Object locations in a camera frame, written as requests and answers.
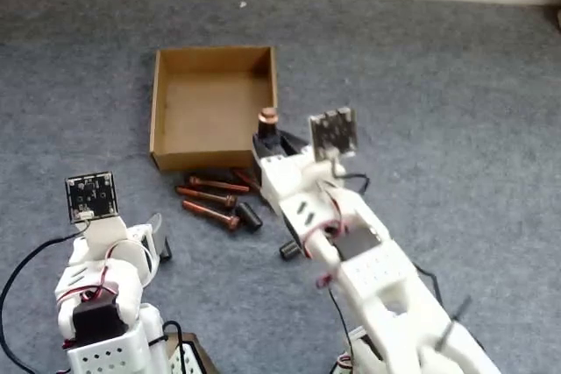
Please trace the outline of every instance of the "copper bolt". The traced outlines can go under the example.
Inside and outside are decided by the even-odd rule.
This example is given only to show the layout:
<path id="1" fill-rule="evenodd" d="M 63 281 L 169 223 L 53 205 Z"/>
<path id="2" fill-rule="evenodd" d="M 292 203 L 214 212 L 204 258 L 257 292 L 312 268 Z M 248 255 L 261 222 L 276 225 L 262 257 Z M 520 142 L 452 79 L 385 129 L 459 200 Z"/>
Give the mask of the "copper bolt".
<path id="1" fill-rule="evenodd" d="M 195 212 L 196 214 L 205 215 L 212 219 L 216 219 L 217 221 L 226 225 L 230 231 L 235 230 L 239 225 L 239 218 L 237 216 L 224 215 L 221 214 L 220 212 L 216 212 L 216 210 L 212 210 L 209 208 L 205 208 L 204 206 L 197 205 L 192 201 L 183 201 L 181 205 L 186 210 L 190 210 L 191 212 Z"/>
<path id="2" fill-rule="evenodd" d="M 257 184 L 257 181 L 252 176 L 245 173 L 245 171 L 242 170 L 241 168 L 232 168 L 231 173 L 234 174 L 236 177 L 238 177 L 240 180 L 242 180 L 245 184 L 247 184 L 256 192 L 261 190 L 261 187 L 259 186 L 259 184 Z"/>
<path id="3" fill-rule="evenodd" d="M 279 115 L 275 107 L 265 107 L 259 113 L 259 120 L 267 124 L 277 124 L 279 122 Z"/>
<path id="4" fill-rule="evenodd" d="M 183 187 L 183 186 L 177 186 L 175 188 L 175 191 L 178 194 L 184 194 L 186 196 L 198 197 L 199 199 L 204 199 L 206 201 L 213 201 L 215 203 L 220 203 L 221 205 L 223 205 L 225 208 L 228 209 L 232 209 L 234 206 L 236 206 L 236 201 L 238 200 L 236 196 L 233 196 L 231 194 L 227 194 L 226 196 L 221 196 L 219 194 L 198 192 L 196 190 L 192 190 L 190 188 Z"/>
<path id="5" fill-rule="evenodd" d="M 240 192 L 240 193 L 249 192 L 248 186 L 240 186 L 238 184 L 224 183 L 222 181 L 199 179 L 198 177 L 195 177 L 193 175 L 189 177 L 189 184 L 193 187 L 208 186 L 208 187 L 223 188 L 224 190 L 230 190 L 231 192 Z"/>

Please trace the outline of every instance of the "white robotic arm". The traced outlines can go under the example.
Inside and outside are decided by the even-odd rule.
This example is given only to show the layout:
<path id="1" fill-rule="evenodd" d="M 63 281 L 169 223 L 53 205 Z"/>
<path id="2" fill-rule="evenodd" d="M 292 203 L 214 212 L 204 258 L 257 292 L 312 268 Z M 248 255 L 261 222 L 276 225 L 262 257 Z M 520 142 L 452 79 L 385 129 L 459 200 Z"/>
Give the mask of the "white robotic arm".
<path id="1" fill-rule="evenodd" d="M 67 180 L 71 221 L 82 226 L 54 295 L 59 328 L 76 374 L 199 374 L 196 348 L 183 343 L 170 359 L 167 324 L 141 304 L 160 260 L 170 258 L 161 215 L 127 228 L 117 213 L 110 173 Z"/>
<path id="2" fill-rule="evenodd" d="M 348 116 L 347 109 L 337 113 Z M 451 320 L 362 197 L 342 187 L 336 174 L 344 170 L 337 159 L 316 161 L 317 145 L 282 153 L 270 147 L 280 133 L 271 126 L 261 118 L 253 140 L 261 193 L 304 254 L 325 264 L 322 283 L 337 284 L 361 321 L 362 328 L 350 334 L 352 371 L 500 374 L 469 332 Z M 328 123 L 322 122 L 322 128 L 329 129 Z M 264 154 L 259 145 L 263 133 L 273 154 Z"/>

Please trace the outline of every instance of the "open cardboard box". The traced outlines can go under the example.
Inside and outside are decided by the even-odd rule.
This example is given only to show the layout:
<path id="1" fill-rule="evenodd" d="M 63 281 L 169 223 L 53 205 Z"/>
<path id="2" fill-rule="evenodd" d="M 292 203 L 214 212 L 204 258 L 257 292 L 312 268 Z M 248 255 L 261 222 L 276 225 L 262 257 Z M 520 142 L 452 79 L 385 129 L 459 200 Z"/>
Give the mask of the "open cardboard box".
<path id="1" fill-rule="evenodd" d="M 272 47 L 159 50 L 150 153 L 162 171 L 250 166 L 259 111 L 276 105 Z"/>

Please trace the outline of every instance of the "black cylinder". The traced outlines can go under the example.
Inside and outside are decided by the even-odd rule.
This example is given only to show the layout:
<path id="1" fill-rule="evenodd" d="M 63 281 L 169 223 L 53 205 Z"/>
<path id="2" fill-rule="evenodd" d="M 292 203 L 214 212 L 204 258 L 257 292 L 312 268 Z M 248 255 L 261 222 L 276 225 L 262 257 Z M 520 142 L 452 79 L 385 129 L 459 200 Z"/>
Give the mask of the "black cylinder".
<path id="1" fill-rule="evenodd" d="M 279 253 L 283 260 L 292 260 L 300 254 L 300 247 L 296 241 L 290 240 L 279 248 Z"/>
<path id="2" fill-rule="evenodd" d="M 247 203 L 242 202 L 236 206 L 236 215 L 251 232 L 257 231 L 263 225 L 263 221 Z"/>

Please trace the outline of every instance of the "gray carpet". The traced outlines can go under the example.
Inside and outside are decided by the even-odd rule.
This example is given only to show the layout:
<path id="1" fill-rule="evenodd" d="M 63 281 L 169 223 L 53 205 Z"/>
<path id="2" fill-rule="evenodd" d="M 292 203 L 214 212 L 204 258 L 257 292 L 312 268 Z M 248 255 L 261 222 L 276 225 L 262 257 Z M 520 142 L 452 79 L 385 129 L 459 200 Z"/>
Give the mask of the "gray carpet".
<path id="1" fill-rule="evenodd" d="M 247 2 L 240 9 L 239 2 Z M 366 200 L 502 372 L 561 366 L 561 38 L 534 8 L 410 0 L 0 0 L 0 281 L 71 231 L 63 179 L 112 170 L 123 218 L 167 220 L 173 263 L 146 301 L 196 332 L 224 373 L 326 373 L 342 329 L 320 268 L 258 236 L 184 213 L 147 155 L 154 51 L 278 46 L 280 112 L 359 111 Z M 70 245 L 46 251 L 7 306 L 10 344 L 67 368 L 53 288 Z M 4 355 L 0 371 L 17 372 Z"/>

